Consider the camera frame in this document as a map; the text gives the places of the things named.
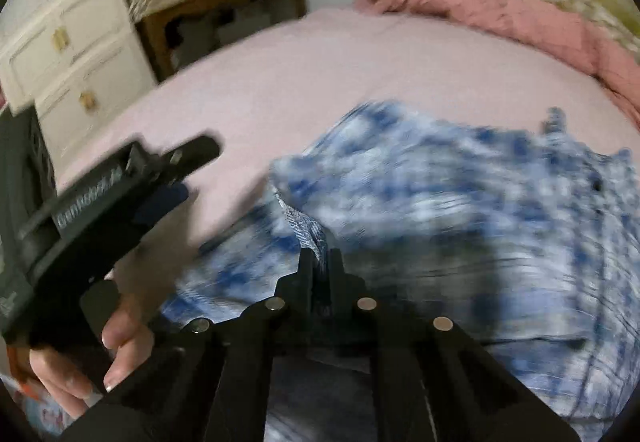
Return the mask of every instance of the wooden nightstand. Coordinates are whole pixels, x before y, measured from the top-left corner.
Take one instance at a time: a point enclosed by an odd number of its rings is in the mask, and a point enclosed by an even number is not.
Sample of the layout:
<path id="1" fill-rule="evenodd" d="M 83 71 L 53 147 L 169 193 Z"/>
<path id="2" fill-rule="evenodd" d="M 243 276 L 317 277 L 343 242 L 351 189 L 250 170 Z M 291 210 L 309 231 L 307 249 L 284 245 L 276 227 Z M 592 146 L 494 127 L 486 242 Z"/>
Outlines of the wooden nightstand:
<path id="1" fill-rule="evenodd" d="M 296 16 L 306 15 L 306 1 L 293 0 Z M 138 31 L 159 81 L 175 74 L 171 50 L 166 40 L 166 26 L 181 16 L 199 16 L 222 6 L 242 6 L 251 0 L 182 0 L 162 10 L 142 16 Z"/>

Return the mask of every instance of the fingernail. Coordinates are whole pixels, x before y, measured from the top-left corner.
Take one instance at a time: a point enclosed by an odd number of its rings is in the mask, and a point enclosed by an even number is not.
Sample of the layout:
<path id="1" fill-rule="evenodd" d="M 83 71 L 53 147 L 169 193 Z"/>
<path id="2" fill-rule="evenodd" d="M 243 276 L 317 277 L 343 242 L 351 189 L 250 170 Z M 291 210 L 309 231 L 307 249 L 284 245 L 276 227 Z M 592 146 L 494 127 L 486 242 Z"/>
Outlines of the fingernail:
<path id="1" fill-rule="evenodd" d="M 103 384 L 104 389 L 109 393 L 117 386 L 118 380 L 113 375 L 110 375 L 109 377 L 105 377 Z"/>
<path id="2" fill-rule="evenodd" d="M 94 390 L 91 395 L 89 395 L 85 400 L 84 403 L 89 407 L 89 408 L 93 408 L 102 398 L 102 394 L 100 392 L 97 392 L 96 390 Z"/>
<path id="3" fill-rule="evenodd" d="M 88 399 L 92 394 L 92 390 L 82 391 L 83 386 L 78 385 L 78 381 L 73 375 L 65 381 L 65 384 L 66 384 L 66 389 L 69 391 L 69 393 L 71 393 L 72 395 L 75 395 L 77 398 L 81 400 Z"/>
<path id="4" fill-rule="evenodd" d="M 102 345 L 108 350 L 111 350 L 113 348 L 113 346 L 108 344 L 108 340 L 104 336 L 102 336 Z"/>

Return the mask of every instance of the pink bed sheet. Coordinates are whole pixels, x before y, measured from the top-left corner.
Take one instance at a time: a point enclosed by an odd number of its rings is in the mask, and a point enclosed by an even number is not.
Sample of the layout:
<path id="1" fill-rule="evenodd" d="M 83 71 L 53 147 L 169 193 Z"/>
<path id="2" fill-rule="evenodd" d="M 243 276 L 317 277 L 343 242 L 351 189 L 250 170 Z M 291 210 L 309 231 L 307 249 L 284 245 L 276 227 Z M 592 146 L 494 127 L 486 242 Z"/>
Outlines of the pink bed sheet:
<path id="1" fill-rule="evenodd" d="M 531 132 L 559 106 L 569 131 L 596 151 L 640 152 L 640 134 L 593 78 L 532 47 L 438 18 L 331 9 L 169 79 L 103 129 L 58 181 L 64 187 L 132 137 L 158 150 L 201 132 L 222 139 L 220 159 L 187 180 L 194 200 L 118 267 L 121 289 L 141 295 L 151 314 L 193 248 L 254 202 L 272 159 L 302 151 L 360 102 L 388 99 L 450 121 Z"/>
<path id="2" fill-rule="evenodd" d="M 542 0 L 355 0 L 375 13 L 436 15 L 547 52 L 606 87 L 640 129 L 640 66 L 633 56 L 581 15 Z"/>

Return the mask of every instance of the metal screw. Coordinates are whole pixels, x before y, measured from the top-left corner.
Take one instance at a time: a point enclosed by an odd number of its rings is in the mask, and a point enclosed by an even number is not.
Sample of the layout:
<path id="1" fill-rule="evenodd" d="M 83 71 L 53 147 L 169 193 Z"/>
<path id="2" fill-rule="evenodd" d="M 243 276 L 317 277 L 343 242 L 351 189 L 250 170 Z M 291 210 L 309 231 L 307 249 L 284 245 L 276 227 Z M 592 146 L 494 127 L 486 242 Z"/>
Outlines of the metal screw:
<path id="1" fill-rule="evenodd" d="M 181 149 L 177 149 L 174 151 L 174 154 L 171 156 L 171 159 L 169 159 L 169 163 L 175 166 L 180 162 L 181 158 L 182 158 L 182 151 Z"/>
<path id="2" fill-rule="evenodd" d="M 286 305 L 285 301 L 281 297 L 273 296 L 264 302 L 264 306 L 269 310 L 280 310 Z"/>
<path id="3" fill-rule="evenodd" d="M 372 297 L 361 297 L 358 300 L 358 308 L 366 312 L 371 312 L 377 306 L 378 303 Z"/>
<path id="4" fill-rule="evenodd" d="M 440 316 L 433 320 L 433 326 L 442 332 L 449 332 L 453 328 L 453 321 L 448 317 Z"/>
<path id="5" fill-rule="evenodd" d="M 193 331 L 195 334 L 202 334 L 203 332 L 209 330 L 209 326 L 210 323 L 208 319 L 199 317 L 191 322 L 191 331 Z"/>

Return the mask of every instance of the bed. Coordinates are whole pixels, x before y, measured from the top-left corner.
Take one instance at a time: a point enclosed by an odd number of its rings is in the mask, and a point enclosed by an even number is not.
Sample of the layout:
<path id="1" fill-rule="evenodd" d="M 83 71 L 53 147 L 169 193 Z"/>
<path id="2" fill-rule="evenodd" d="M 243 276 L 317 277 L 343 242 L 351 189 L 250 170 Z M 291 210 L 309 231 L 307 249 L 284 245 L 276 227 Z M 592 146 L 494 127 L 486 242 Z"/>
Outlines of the bed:
<path id="1" fill-rule="evenodd" d="M 87 145 L 58 174 L 59 187 L 132 137 L 159 150 L 206 131 L 222 140 L 220 159 L 187 180 L 194 198 L 147 240 L 155 247 L 117 271 L 151 312 L 194 249 L 249 209 L 273 159 L 302 151 L 358 103 L 388 99 L 457 123 L 531 132 L 560 107 L 569 133 L 594 151 L 640 151 L 635 126 L 599 83 L 543 52 L 435 18 L 327 9 L 165 82 Z"/>

